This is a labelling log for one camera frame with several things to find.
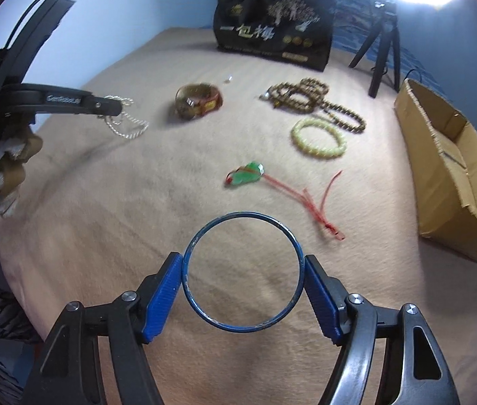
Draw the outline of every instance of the blue bangle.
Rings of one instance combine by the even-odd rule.
[[[287,238],[291,241],[293,248],[297,253],[298,264],[299,264],[297,288],[294,291],[293,298],[291,299],[289,304],[285,306],[285,308],[276,316],[262,322],[261,324],[257,324],[255,326],[232,326],[231,324],[221,323],[220,321],[213,319],[199,307],[199,305],[193,298],[193,294],[191,293],[190,287],[188,285],[188,267],[190,264],[190,258],[191,258],[191,254],[193,253],[193,249],[197,245],[197,242],[199,241],[199,239],[203,237],[203,235],[205,235],[211,228],[215,227],[219,223],[228,221],[229,219],[235,219],[237,217],[251,217],[253,219],[260,219],[262,221],[265,221],[274,225],[276,228],[283,231],[283,234],[285,234]],[[298,299],[300,298],[300,295],[302,293],[302,290],[304,289],[305,268],[306,268],[306,261],[304,259],[304,253],[302,252],[302,248],[300,244],[294,237],[293,233],[291,233],[289,228],[285,227],[285,225],[283,225],[281,222],[277,221],[273,217],[264,215],[262,213],[235,212],[235,213],[226,214],[224,216],[220,216],[216,218],[215,220],[209,222],[207,225],[201,228],[201,230],[199,230],[199,232],[193,237],[193,239],[190,242],[190,245],[188,245],[188,248],[186,248],[186,252],[184,253],[184,261],[182,263],[182,287],[184,288],[184,293],[186,294],[186,298],[188,299],[188,302],[193,308],[193,310],[197,312],[197,314],[202,319],[204,319],[208,324],[212,324],[214,327],[217,327],[218,329],[227,330],[229,332],[237,332],[237,333],[257,332],[259,330],[267,329],[273,326],[274,324],[276,324],[278,321],[285,318],[285,316],[292,310],[294,305],[297,304]]]

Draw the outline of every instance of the tripod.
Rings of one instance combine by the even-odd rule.
[[[375,39],[377,39],[377,36],[381,34],[377,61],[375,62],[372,81],[368,90],[368,95],[373,98],[377,96],[377,91],[379,91],[379,86],[381,85],[381,78],[385,72],[386,61],[389,57],[390,45],[392,45],[394,51],[394,89],[396,91],[400,89],[400,32],[398,30],[396,3],[386,3],[383,8],[384,12],[381,18],[373,25],[370,34],[349,64],[349,67],[352,69],[356,67]]]

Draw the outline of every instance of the red cord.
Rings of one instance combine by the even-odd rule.
[[[237,170],[244,170],[250,173],[257,173],[259,174],[258,171],[247,168],[245,166],[240,167]],[[289,187],[286,184],[283,184],[281,181],[277,180],[274,177],[271,177],[268,174],[263,174],[261,175],[262,178],[266,178],[270,184],[272,184],[276,188],[280,188],[283,191],[287,192],[289,195],[291,195],[294,199],[296,199],[299,203],[301,203],[313,216],[313,219],[315,219],[318,223],[320,223],[323,227],[325,227],[327,230],[329,230],[338,240],[343,240],[345,239],[345,235],[341,233],[336,226],[331,224],[328,219],[325,216],[325,202],[326,202],[326,197],[328,196],[328,191],[330,190],[330,187],[332,186],[332,183],[334,183],[334,180],[339,177],[342,174],[343,170],[340,170],[336,175],[332,177],[330,182],[328,183],[328,186],[325,189],[325,193],[323,194],[323,199],[321,200],[321,205],[319,208],[315,205],[315,202],[313,201],[312,196],[308,192],[308,189],[304,189],[302,193],[297,192],[294,190],[292,187]]]

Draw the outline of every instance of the metal screw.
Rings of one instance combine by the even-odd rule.
[[[133,301],[137,298],[137,292],[135,291],[126,291],[124,294],[121,296],[122,300],[124,301]]]
[[[418,312],[418,308],[413,303],[407,303],[404,306],[405,312],[411,315],[415,315]]]
[[[79,308],[79,302],[78,301],[70,301],[66,305],[66,310],[68,312],[75,312],[76,310],[78,310],[78,308]]]
[[[364,303],[364,297],[360,294],[349,294],[349,301],[353,304],[362,304]]]

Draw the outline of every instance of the cardboard box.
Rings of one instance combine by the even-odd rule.
[[[477,262],[477,131],[410,79],[394,105],[413,171],[420,235]]]

